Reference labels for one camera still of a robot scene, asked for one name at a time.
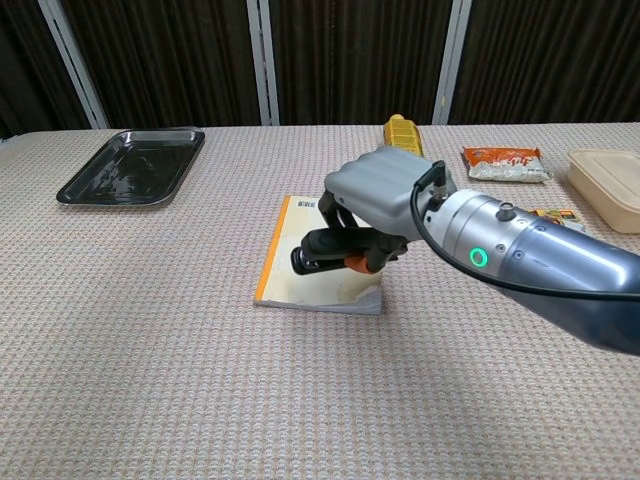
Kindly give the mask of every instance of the black metal tray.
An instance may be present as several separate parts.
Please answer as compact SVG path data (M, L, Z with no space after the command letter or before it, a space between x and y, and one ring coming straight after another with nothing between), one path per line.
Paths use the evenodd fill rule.
M198 128L127 130L113 136L58 192L66 205L156 205L171 200L202 144Z

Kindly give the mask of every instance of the yellow bottle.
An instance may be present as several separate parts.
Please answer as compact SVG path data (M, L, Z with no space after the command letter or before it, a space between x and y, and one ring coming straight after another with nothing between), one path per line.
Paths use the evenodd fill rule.
M384 124L384 143L424 157L418 127L398 113Z

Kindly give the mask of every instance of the dark curtain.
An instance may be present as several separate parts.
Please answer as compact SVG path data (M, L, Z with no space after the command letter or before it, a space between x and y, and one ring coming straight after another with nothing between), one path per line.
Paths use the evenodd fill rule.
M451 3L271 0L281 123L431 123Z
M0 0L0 137L89 128L36 0Z
M475 0L449 123L640 120L640 2Z
M244 0L62 0L112 127L259 125Z

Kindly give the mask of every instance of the table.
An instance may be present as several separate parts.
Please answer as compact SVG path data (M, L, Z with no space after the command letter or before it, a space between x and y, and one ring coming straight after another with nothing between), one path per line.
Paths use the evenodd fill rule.
M57 191L115 130L0 149L0 477L640 477L640 359L582 344L446 266L389 266L384 314L255 307L286 194L382 142L382 126L206 129L171 204L65 208ZM578 210L573 147L640 150L640 124L430 126L462 146L539 146L547 185L482 184Z

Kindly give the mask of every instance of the green indicator light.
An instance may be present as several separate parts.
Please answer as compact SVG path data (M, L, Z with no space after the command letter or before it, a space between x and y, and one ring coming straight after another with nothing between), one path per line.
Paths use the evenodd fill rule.
M489 255L482 248L472 248L469 252L469 260L478 268L484 268L489 263Z

